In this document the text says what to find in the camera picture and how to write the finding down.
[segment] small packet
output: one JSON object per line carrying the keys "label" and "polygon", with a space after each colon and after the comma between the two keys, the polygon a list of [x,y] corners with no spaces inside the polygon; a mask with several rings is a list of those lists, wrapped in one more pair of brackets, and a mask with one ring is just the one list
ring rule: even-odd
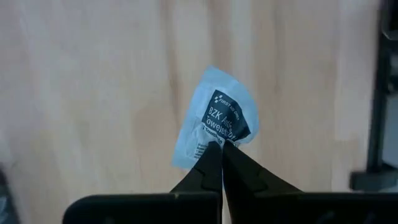
{"label": "small packet", "polygon": [[234,77],[208,67],[193,93],[174,149],[172,164],[191,169],[207,145],[249,143],[259,129],[257,106]]}

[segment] black tool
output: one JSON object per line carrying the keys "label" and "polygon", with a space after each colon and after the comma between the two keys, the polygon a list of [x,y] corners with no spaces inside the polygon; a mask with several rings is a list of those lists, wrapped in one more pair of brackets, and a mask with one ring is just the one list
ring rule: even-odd
{"label": "black tool", "polygon": [[170,193],[86,197],[63,223],[221,223],[223,187],[232,223],[398,223],[398,195],[301,192],[228,141],[209,143]]}

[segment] black label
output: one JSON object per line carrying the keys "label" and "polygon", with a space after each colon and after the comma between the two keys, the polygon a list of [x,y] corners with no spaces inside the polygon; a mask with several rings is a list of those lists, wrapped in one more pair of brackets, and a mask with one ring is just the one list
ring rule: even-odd
{"label": "black label", "polygon": [[250,134],[242,109],[236,101],[215,90],[201,121],[224,139],[236,141]]}

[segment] wooden table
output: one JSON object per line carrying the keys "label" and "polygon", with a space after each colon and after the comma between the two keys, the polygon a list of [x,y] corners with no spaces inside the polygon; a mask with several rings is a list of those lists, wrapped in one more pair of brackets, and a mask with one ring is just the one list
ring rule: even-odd
{"label": "wooden table", "polygon": [[166,192],[208,65],[255,98],[242,147],[306,191],[365,165],[377,0],[3,0],[0,163],[23,223],[90,194]]}

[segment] black stand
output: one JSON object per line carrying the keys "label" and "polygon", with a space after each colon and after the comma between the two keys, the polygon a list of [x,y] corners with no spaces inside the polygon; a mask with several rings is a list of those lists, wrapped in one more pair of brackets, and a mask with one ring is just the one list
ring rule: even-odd
{"label": "black stand", "polygon": [[366,172],[353,172],[353,190],[380,191],[397,185],[398,169],[383,159],[383,140],[388,116],[387,105],[398,93],[398,2],[385,0],[380,11],[379,51],[373,96],[373,115],[369,135]]}

